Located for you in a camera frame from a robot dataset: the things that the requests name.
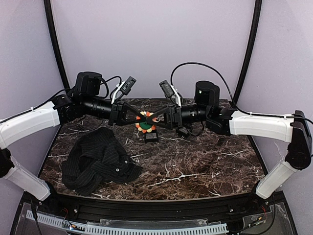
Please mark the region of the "flower brooch green orange yellow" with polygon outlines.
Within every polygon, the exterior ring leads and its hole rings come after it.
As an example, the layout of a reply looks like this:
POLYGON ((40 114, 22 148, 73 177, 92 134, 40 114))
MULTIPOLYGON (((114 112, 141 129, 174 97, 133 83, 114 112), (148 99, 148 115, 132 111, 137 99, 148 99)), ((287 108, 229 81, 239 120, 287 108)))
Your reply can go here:
MULTIPOLYGON (((151 113, 149 111, 141 111, 140 114, 145 116, 145 117, 149 117, 149 116, 153 115, 154 113, 151 113)), ((139 132, 142 132, 143 134, 152 133, 153 131, 156 130, 156 125, 149 124, 146 121, 137 122, 135 124, 135 127, 137 128, 137 130, 139 132)))

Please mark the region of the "black pinstriped shirt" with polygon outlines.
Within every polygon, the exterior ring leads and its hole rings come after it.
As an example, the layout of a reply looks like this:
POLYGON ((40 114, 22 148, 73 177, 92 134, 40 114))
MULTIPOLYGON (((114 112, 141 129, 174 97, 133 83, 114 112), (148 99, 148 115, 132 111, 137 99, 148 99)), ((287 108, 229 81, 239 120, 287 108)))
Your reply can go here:
POLYGON ((82 196, 91 194, 100 183, 131 182, 143 170, 106 127, 83 135, 62 162, 61 169, 63 184, 82 196))

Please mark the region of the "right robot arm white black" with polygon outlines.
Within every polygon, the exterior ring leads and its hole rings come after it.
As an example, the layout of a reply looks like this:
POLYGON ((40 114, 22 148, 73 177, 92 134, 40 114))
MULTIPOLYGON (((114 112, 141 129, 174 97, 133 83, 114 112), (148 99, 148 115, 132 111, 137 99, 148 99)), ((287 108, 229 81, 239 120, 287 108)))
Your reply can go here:
POLYGON ((269 198, 291 175, 306 169, 312 161, 312 136, 302 111, 293 114, 268 115, 244 113, 238 108, 219 106, 220 88, 209 81, 195 84, 194 105, 165 106, 146 118, 148 124, 166 129, 181 128, 194 122, 205 122, 206 128, 220 135, 247 135, 287 142, 288 151, 257 184, 254 194, 269 198))

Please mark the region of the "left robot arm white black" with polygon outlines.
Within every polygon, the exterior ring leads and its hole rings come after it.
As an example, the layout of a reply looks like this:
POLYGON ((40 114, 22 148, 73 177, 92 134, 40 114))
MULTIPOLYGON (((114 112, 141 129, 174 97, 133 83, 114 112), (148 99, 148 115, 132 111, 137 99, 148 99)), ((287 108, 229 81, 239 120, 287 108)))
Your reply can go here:
POLYGON ((8 147, 16 141, 41 130, 63 125, 83 115, 106 119, 109 125, 118 126, 136 123, 127 120, 132 112, 144 121, 146 117, 116 95, 111 100, 99 97, 100 86, 105 84, 102 75, 96 72, 80 72, 73 88, 65 94, 57 92, 48 101, 35 108, 0 121, 0 176, 27 191, 39 201, 52 194, 52 188, 17 162, 8 147))

